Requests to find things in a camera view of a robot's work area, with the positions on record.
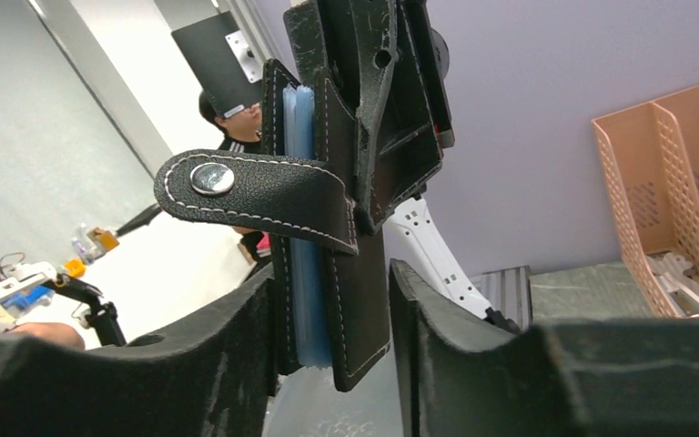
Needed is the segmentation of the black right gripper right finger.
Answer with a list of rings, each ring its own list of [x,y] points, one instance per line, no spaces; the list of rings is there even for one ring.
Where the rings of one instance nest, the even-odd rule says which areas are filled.
[[[513,334],[397,259],[390,313],[407,436],[699,436],[699,319]]]

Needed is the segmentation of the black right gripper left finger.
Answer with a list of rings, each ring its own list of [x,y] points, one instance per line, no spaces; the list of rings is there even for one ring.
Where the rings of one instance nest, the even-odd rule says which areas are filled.
[[[276,379],[271,276],[124,347],[0,334],[0,436],[259,436]]]

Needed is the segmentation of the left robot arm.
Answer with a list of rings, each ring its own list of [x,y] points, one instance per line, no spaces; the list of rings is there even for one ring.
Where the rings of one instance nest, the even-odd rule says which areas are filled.
[[[295,1],[284,14],[302,81],[330,87],[349,111],[351,179],[360,223],[400,238],[441,295],[517,332],[532,321],[529,271],[472,282],[423,197],[455,142],[444,80],[449,50],[423,1]]]

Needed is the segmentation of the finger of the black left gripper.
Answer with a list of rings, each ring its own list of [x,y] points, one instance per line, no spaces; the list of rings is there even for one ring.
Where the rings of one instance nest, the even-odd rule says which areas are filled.
[[[351,1],[301,1],[283,14],[291,51],[304,85],[328,73],[349,113],[360,105],[360,63]]]
[[[351,1],[360,63],[355,198],[378,231],[442,166],[404,1]]]

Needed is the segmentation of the black leather card holder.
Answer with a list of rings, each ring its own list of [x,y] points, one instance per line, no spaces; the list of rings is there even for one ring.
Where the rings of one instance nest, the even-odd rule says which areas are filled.
[[[263,87],[263,152],[242,158],[247,164],[237,170],[219,150],[177,154],[157,172],[155,197],[176,219],[267,232],[280,368],[306,365],[297,354],[297,317],[317,314],[335,386],[352,391],[389,350],[390,316],[383,237],[362,227],[353,197],[350,114],[333,88],[311,86],[313,149],[297,158],[285,149],[284,95],[299,81],[270,59]]]

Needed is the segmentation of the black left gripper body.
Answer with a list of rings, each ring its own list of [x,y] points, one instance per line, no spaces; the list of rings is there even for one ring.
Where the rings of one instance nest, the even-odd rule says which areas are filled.
[[[426,1],[404,1],[420,72],[430,102],[433,126],[441,148],[455,143],[444,79],[450,67],[449,48],[430,21]]]

